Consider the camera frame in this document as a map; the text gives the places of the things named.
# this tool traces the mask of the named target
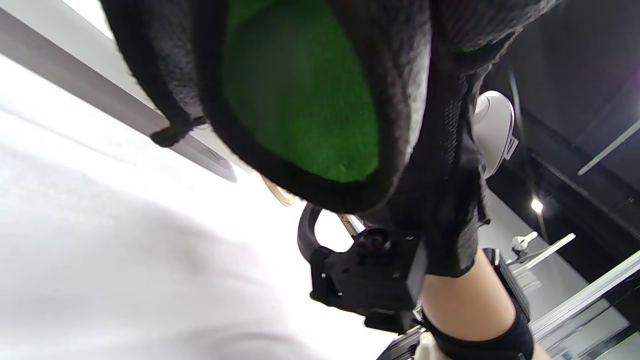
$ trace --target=white wall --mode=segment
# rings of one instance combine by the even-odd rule
[[[480,229],[480,242],[485,247],[496,247],[502,251],[507,259],[515,258],[511,252],[511,240],[514,236],[525,236],[532,229],[520,219],[508,206],[506,206],[495,194],[489,196],[489,212],[492,216],[490,225]],[[531,252],[544,249],[547,244],[540,238],[534,239],[529,244]],[[542,263],[536,265],[531,272],[540,281],[541,287],[528,294],[531,302],[531,313],[536,320],[548,313],[553,308],[562,304],[565,300],[583,289],[588,283],[582,278],[561,256],[553,254]],[[608,303],[601,300],[583,315],[574,319],[567,326],[555,333],[549,339],[542,341],[545,348],[553,345],[564,334],[578,327],[604,309]],[[606,311],[587,327],[568,338],[562,345],[551,351],[559,351],[562,348],[569,350],[574,356],[589,348],[592,344],[613,335],[626,326],[627,321],[615,309]]]
[[[0,78],[2,360],[210,359],[242,326],[370,360],[394,337],[309,299],[302,203],[255,173],[226,182],[1,55]],[[350,242],[331,214],[318,226]],[[229,300],[239,283],[252,295]]]
[[[111,32],[106,28],[102,6],[98,0],[0,0],[0,8],[137,100],[155,109],[131,76],[120,51],[110,38]],[[140,126],[141,122],[144,123],[144,120],[136,118],[119,120],[134,128]],[[253,169],[233,154],[210,129],[199,127],[191,132],[191,136],[237,167],[246,172],[253,172]]]
[[[602,354],[598,360],[633,360],[640,356],[640,334],[635,333],[622,341],[606,353]]]

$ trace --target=white surface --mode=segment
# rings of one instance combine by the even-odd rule
[[[633,360],[640,354],[640,334],[635,333],[625,341],[598,357],[598,360]]]
[[[511,240],[511,248],[513,250],[526,250],[529,242],[538,237],[538,233],[533,231],[527,236],[516,236]]]
[[[449,360],[444,356],[436,340],[430,332],[423,332],[420,335],[420,343],[415,349],[415,360]]]
[[[484,177],[495,173],[511,138],[513,107],[506,96],[497,91],[487,91],[478,97],[472,119],[474,137],[484,155]]]
[[[302,203],[2,57],[0,78],[0,359],[369,360],[393,338],[308,298]],[[335,215],[317,233],[349,245]]]
[[[155,109],[131,76],[113,39],[109,38],[111,32],[107,28],[98,0],[0,0],[0,7]],[[134,119],[119,120],[127,122]],[[245,172],[253,172],[210,128],[195,129],[191,134]]]

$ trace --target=white device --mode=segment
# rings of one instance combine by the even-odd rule
[[[505,157],[515,123],[511,101],[497,91],[487,91],[478,97],[472,119],[476,144],[483,153],[484,178],[498,169]]]
[[[538,233],[535,231],[527,236],[516,236],[511,242],[511,248],[517,251],[527,250],[529,242],[536,237],[538,237]]]

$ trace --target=black fabric edge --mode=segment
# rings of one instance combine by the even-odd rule
[[[410,144],[411,106],[408,101],[410,96],[406,92],[407,86],[403,82],[400,66],[391,56],[392,51],[385,47],[385,44],[391,43],[392,39],[389,38],[388,32],[383,31],[380,25],[373,21],[372,4],[341,0],[327,2],[334,16],[340,20],[340,26],[360,60],[371,97],[374,99],[379,127],[379,169],[384,171],[381,174],[382,177],[378,179],[383,181],[381,184],[385,188],[391,189],[378,204],[382,205],[393,194],[402,171],[408,163],[407,153],[411,153],[415,146],[415,143]],[[398,89],[399,94],[375,91],[375,89]],[[394,95],[396,95],[395,101],[391,99]],[[389,104],[394,108],[390,109],[387,106]],[[420,117],[420,121],[422,122],[423,119],[424,114]]]
[[[196,69],[200,75],[198,92],[207,118],[230,150],[278,186],[306,198],[316,206],[338,213],[356,213],[384,202],[392,193],[404,166],[404,163],[394,161],[399,158],[404,161],[404,153],[398,151],[399,144],[394,141],[397,131],[391,121],[378,122],[378,169],[365,181],[338,183],[327,180],[279,158],[253,140],[250,132],[235,118],[222,91],[220,71],[224,59],[222,44],[225,41],[226,14],[226,1],[193,1],[196,29],[193,43]]]
[[[156,61],[156,52],[144,31],[137,0],[100,2],[120,52],[140,87],[170,125],[188,127],[191,117],[178,104],[164,81]]]
[[[470,51],[468,53],[454,53],[452,49],[454,45],[447,43],[446,31],[444,25],[438,18],[440,12],[440,3],[436,0],[430,0],[431,4],[431,30],[432,30],[432,44],[437,44],[446,51],[441,51],[440,56],[445,56],[445,63],[450,63],[450,71],[462,74],[471,74],[481,70],[487,65],[491,65],[498,61],[500,56],[509,47],[514,39],[520,34],[523,26],[517,27],[514,30],[508,31],[503,37],[497,39],[494,42],[484,44],[479,49]]]
[[[465,341],[453,338],[435,327],[428,318],[425,322],[438,343],[440,351],[451,359],[531,360],[534,340],[526,317],[517,312],[511,327],[491,340]]]

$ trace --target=ceiling light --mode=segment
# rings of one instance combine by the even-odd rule
[[[531,208],[533,209],[533,211],[537,212],[538,214],[542,213],[542,203],[540,202],[540,200],[538,199],[533,199],[533,201],[531,201]]]

